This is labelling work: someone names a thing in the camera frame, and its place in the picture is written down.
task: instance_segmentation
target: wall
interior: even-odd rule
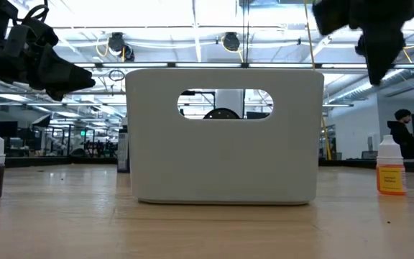
[[[9,112],[0,111],[0,121],[18,121],[20,128],[28,127],[33,121],[40,118],[43,113],[21,110],[19,107],[9,107]]]
[[[414,114],[414,99],[393,99],[380,97],[378,98],[379,128],[381,136],[388,135],[390,129],[387,127],[387,121],[395,120],[394,113],[399,109],[408,109]],[[412,132],[412,123],[409,123],[408,131]]]
[[[342,153],[343,159],[361,158],[362,151],[368,150],[368,137],[377,139],[380,134],[377,95],[355,101],[351,108],[333,109],[326,124],[336,127],[336,151]]]

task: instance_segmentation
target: ceiling pipe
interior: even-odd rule
[[[23,92],[17,92],[17,91],[0,91],[0,94],[16,94],[16,95],[24,95],[24,96],[47,96],[47,94],[42,91],[42,92],[28,92],[28,93],[23,93]],[[126,95],[125,92],[107,92],[107,91],[102,91],[102,92],[86,92],[86,91],[77,91],[77,92],[73,92],[73,93],[69,93],[66,94],[66,96],[73,96],[73,95],[106,95],[106,96],[113,96],[113,95]]]
[[[368,95],[380,91],[384,88],[393,86],[397,83],[401,83],[413,77],[413,73],[408,69],[392,70],[386,74],[381,82],[381,86],[374,87],[370,84],[368,77],[360,80],[359,82],[348,86],[343,91],[334,94],[329,99],[324,100],[324,103],[331,104],[345,100],[356,100],[366,98]]]
[[[394,92],[392,92],[392,93],[390,93],[390,94],[386,94],[386,95],[385,95],[385,97],[390,98],[390,97],[398,96],[398,95],[400,95],[400,94],[404,94],[404,93],[407,93],[407,92],[409,92],[409,91],[413,91],[413,90],[414,90],[414,86],[410,86],[410,87],[408,87],[408,88],[405,88],[405,89],[400,89],[400,90],[398,90],[398,91],[394,91]]]
[[[17,84],[11,85],[11,84],[0,81],[0,96],[1,95],[36,96],[36,99],[31,99],[31,98],[28,98],[28,99],[32,102],[37,102],[37,103],[44,103],[44,102],[48,104],[52,103],[52,100],[49,97],[47,97],[47,94],[45,92],[35,92],[35,91],[21,92],[21,91],[13,90],[14,88],[18,90],[23,90],[23,91],[26,90],[22,86],[18,86]],[[75,112],[75,113],[77,112],[77,110],[75,109],[70,109],[66,107],[59,106],[58,108],[60,108],[60,110],[55,110],[53,112]],[[85,116],[85,117],[90,116],[90,114],[87,114],[85,112],[80,112],[80,115]]]

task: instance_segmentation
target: monitor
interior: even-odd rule
[[[17,137],[19,122],[0,122],[0,137]]]

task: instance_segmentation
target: desk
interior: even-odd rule
[[[320,168],[307,206],[161,206],[115,165],[9,169],[0,258],[410,259],[408,181],[409,197],[379,196],[374,170]]]
[[[6,153],[6,157],[8,158],[29,157],[28,149],[6,148],[4,152]]]

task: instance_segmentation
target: ceiling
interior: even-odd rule
[[[41,4],[40,0],[10,0],[19,8],[19,17]],[[106,40],[112,32],[123,32],[127,44],[132,46],[136,63],[311,63],[310,40],[305,27],[305,8],[302,1],[256,0],[242,8],[237,0],[49,0],[50,12],[46,23],[54,28],[60,39],[56,53],[72,63],[118,63],[119,58],[107,52]],[[321,36],[315,20],[308,12],[311,44],[316,63],[364,63],[354,46],[361,34],[359,30],[340,29],[329,37]],[[414,62],[414,19],[402,29],[407,52]],[[241,40],[239,52],[231,53],[221,44],[226,32],[236,32]],[[397,63],[408,64],[404,53]],[[123,74],[136,68],[120,69]],[[111,69],[92,68],[97,84],[93,88],[68,96],[64,101],[77,106],[34,106],[39,112],[71,112],[84,118],[106,117],[119,119],[126,114],[125,85]],[[326,102],[331,96],[349,102],[349,87],[367,77],[366,69],[342,68],[324,71]],[[394,91],[396,87],[382,91]],[[0,103],[52,103],[46,95],[34,92],[27,85],[8,86],[0,83],[0,91],[25,93],[25,99],[1,96]],[[404,93],[409,96],[414,91]],[[207,95],[182,96],[180,105],[193,116],[211,109]],[[248,91],[249,104],[272,102],[263,100],[256,91]],[[116,106],[91,104],[110,103]]]

